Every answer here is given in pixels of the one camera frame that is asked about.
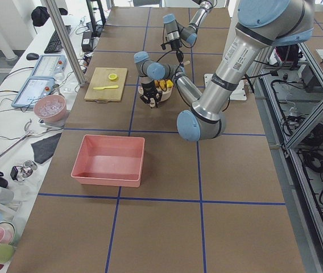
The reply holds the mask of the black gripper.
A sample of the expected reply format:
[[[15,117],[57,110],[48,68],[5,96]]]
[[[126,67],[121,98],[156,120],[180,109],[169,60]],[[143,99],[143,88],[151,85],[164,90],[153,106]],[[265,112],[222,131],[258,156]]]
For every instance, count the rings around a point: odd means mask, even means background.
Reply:
[[[140,99],[145,104],[158,104],[162,98],[162,92],[158,91],[155,84],[142,84],[142,94],[140,95]]]
[[[182,42],[180,39],[170,40],[169,45],[170,45],[172,51],[177,52],[182,47]]]

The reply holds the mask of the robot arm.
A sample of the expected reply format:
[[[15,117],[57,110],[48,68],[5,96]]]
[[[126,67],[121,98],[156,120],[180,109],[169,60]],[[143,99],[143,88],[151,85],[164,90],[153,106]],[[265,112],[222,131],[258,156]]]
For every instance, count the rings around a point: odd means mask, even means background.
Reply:
[[[217,5],[217,1],[194,2],[199,5],[199,8],[187,26],[179,23],[174,14],[163,16],[164,40],[161,44],[162,50],[166,50],[167,45],[170,45],[173,51],[178,51],[182,46],[192,48],[195,45],[198,29],[207,15]]]
[[[222,108],[262,49],[305,42],[313,33],[314,1],[240,1],[237,10],[235,38],[203,92],[181,64],[155,62],[145,51],[134,55],[145,103],[159,102],[162,94],[155,81],[169,79],[189,105],[177,118],[179,135],[185,140],[213,139],[223,133]]]

